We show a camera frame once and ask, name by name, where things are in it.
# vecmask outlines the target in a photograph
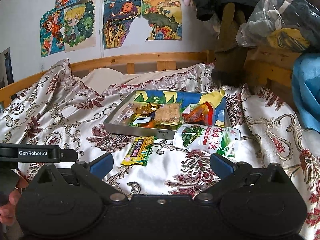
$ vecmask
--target green vegetable package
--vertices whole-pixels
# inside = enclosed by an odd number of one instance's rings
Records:
[[[179,148],[235,157],[240,140],[240,131],[232,127],[207,127],[185,123],[175,133],[173,145]]]

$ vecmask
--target black mount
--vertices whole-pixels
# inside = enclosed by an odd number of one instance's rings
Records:
[[[222,180],[194,199],[133,195],[129,200],[85,163],[72,165],[70,172],[47,163],[17,205],[23,240],[302,239],[307,208],[279,164],[255,169],[212,154],[211,168]]]

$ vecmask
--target metal tray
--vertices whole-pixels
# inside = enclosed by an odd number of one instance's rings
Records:
[[[177,90],[159,90],[159,91],[170,91],[170,92],[179,92]],[[195,93],[205,95],[207,93],[201,92],[187,92],[187,93]],[[133,91],[128,95],[120,104],[116,107],[115,110],[111,112],[111,114],[104,120],[104,128],[106,132],[115,133],[115,134],[123,134],[123,135],[132,135],[137,137],[144,136],[155,136],[158,139],[165,140],[173,140],[175,130],[166,130],[166,129],[157,129],[157,128],[145,128],[145,127],[135,127],[121,124],[114,124],[113,122],[117,119],[119,114],[127,107],[127,105],[133,102],[136,96],[136,91]],[[224,111],[224,123],[225,127],[230,126],[230,119],[225,109]]]

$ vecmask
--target bed rail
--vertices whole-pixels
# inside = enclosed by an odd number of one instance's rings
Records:
[[[197,61],[197,62],[213,62],[214,53],[213,51],[206,52],[167,52],[167,53],[146,53],[146,54],[131,54],[121,55],[105,58],[97,58],[86,60],[82,62],[71,63],[71,71],[83,71],[89,70],[90,72],[97,68],[109,67],[112,65],[127,65],[127,73],[134,74],[135,63],[149,63],[157,62],[157,70],[173,70],[176,69],[176,62],[185,61]],[[44,72],[34,74],[32,76],[21,79],[14,82],[4,88],[0,89],[0,102],[4,103],[4,107],[7,107],[11,103],[11,96],[15,93],[30,87],[32,84],[37,82],[43,75]]]

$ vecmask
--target floral bedspread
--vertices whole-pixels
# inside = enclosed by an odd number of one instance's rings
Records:
[[[128,196],[195,196],[220,180],[210,169],[208,153],[179,149],[168,140],[155,141],[146,167],[121,166],[132,137],[107,133],[103,128],[105,118],[133,90],[217,89],[211,83],[213,66],[195,65],[185,73],[139,85],[112,85],[99,95],[83,82],[77,82],[68,64],[68,60],[63,60],[52,66],[0,114],[0,142],[59,145],[76,149],[79,160],[87,162],[110,152],[114,167],[104,181]],[[253,95],[246,86],[224,89],[232,126],[242,134],[236,160],[253,167],[280,163],[308,206],[300,234],[305,239],[320,239],[320,149],[312,147],[309,131],[301,129],[293,110],[269,89],[259,88]],[[311,153],[311,148],[318,152]],[[65,168],[71,164],[57,166]],[[20,163],[19,173],[32,179],[41,166]]]

